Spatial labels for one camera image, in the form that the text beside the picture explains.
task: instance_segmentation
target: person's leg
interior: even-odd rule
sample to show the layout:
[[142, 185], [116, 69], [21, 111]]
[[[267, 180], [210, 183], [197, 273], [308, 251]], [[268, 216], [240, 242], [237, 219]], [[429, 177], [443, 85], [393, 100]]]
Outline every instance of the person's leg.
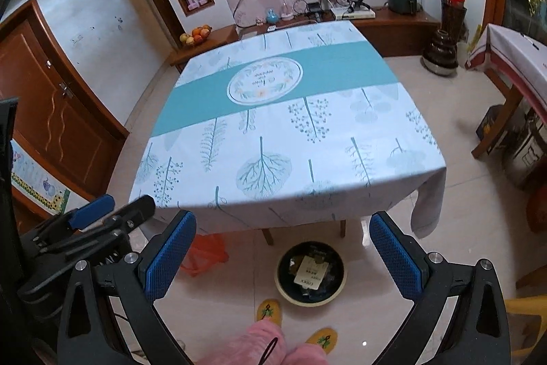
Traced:
[[196, 365], [258, 365], [262, 354], [273, 338], [277, 344], [264, 365], [280, 365], [286, 355], [286, 344], [281, 331], [281, 309], [275, 300], [265, 300], [245, 334], [233, 339], [220, 349], [196, 362]]
[[289, 353], [282, 365], [329, 365], [326, 355], [334, 349], [337, 340], [338, 334], [332, 328], [320, 329]]

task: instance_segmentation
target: door handle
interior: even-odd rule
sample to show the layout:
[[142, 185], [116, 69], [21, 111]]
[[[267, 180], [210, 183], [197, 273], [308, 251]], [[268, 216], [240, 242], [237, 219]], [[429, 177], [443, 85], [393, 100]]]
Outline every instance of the door handle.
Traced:
[[62, 97], [65, 98], [68, 96], [69, 98], [72, 98], [74, 96], [74, 93], [68, 88], [68, 86], [62, 82], [59, 84], [59, 87], [61, 87], [61, 90], [63, 91]]

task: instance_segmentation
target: yellow chair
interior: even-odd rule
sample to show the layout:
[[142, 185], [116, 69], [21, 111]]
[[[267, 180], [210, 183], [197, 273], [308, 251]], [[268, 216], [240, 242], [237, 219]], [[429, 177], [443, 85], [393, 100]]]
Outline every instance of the yellow chair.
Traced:
[[507, 314], [539, 316], [541, 318], [538, 337], [534, 345], [530, 348], [511, 351], [513, 357], [527, 356], [532, 352], [537, 342], [542, 338], [543, 333], [547, 330], [547, 295], [508, 299], [505, 301], [505, 308], [507, 309]]

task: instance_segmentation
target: screw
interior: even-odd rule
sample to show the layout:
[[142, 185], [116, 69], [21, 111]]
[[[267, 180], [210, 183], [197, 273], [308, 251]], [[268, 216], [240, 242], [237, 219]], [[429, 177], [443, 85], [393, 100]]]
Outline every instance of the screw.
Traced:
[[124, 261], [125, 263], [135, 263], [138, 259], [138, 254], [136, 252], [130, 252], [129, 254], [125, 254]]
[[88, 262], [85, 260], [78, 261], [78, 263], [76, 263], [76, 271], [83, 271], [84, 269], [86, 269], [87, 265]]
[[487, 271], [490, 271], [494, 267], [494, 265], [492, 265], [492, 262], [490, 260], [486, 260], [485, 258], [480, 261], [480, 265], [483, 269], [486, 269]]
[[442, 257], [441, 254], [439, 254], [438, 252], [430, 252], [427, 257], [429, 258], [429, 260], [431, 260], [432, 263], [442, 263], [442, 261], [444, 260], [444, 258]]

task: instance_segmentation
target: yellow slipper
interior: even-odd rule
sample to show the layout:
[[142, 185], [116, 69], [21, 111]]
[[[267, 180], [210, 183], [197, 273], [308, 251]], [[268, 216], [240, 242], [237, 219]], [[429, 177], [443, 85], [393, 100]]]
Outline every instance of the yellow slipper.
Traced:
[[281, 307], [277, 300], [266, 299], [258, 306], [258, 310], [256, 310], [256, 321], [258, 322], [264, 318], [268, 318], [277, 326], [281, 326]]
[[335, 330], [332, 328], [322, 328], [319, 331], [315, 331], [306, 343], [319, 345], [328, 354], [334, 349], [337, 341], [338, 333]]

